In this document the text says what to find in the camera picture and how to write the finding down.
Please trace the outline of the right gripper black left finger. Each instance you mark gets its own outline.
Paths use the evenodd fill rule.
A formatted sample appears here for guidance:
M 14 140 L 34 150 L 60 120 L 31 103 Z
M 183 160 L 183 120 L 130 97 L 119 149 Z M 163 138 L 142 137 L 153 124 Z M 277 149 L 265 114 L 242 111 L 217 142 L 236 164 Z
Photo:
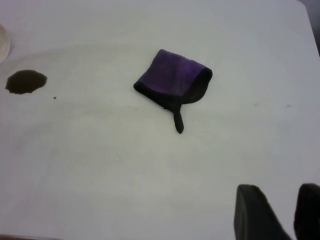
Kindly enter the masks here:
M 259 187 L 240 184 L 236 191 L 233 227 L 236 240 L 289 240 Z

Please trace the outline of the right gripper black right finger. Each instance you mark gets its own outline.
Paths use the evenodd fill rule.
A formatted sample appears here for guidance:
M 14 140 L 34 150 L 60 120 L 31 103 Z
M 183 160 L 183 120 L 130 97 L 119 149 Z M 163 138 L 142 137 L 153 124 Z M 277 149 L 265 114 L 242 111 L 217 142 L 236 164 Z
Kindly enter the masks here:
M 299 188 L 293 226 L 298 240 L 320 239 L 320 187 L 318 185 L 304 183 Z

